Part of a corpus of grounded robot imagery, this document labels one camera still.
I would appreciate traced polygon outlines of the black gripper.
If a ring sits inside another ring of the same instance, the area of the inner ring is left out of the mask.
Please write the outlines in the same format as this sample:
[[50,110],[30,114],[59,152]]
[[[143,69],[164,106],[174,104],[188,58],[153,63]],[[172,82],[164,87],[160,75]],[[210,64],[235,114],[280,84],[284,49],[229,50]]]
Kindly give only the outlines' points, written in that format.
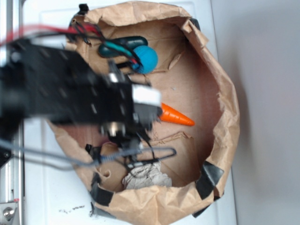
[[108,61],[108,67],[106,119],[100,131],[122,149],[139,149],[141,140],[149,140],[147,132],[162,114],[161,93],[149,84],[133,82],[113,60]]

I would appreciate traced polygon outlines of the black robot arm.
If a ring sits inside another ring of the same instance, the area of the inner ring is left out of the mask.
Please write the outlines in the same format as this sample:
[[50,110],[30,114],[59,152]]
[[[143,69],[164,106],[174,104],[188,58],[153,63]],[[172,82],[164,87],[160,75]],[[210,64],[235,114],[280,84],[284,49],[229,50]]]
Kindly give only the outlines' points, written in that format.
[[96,73],[74,51],[19,39],[0,69],[0,136],[10,140],[26,118],[59,125],[94,125],[120,147],[148,140],[162,114],[161,94],[124,75],[113,60]]

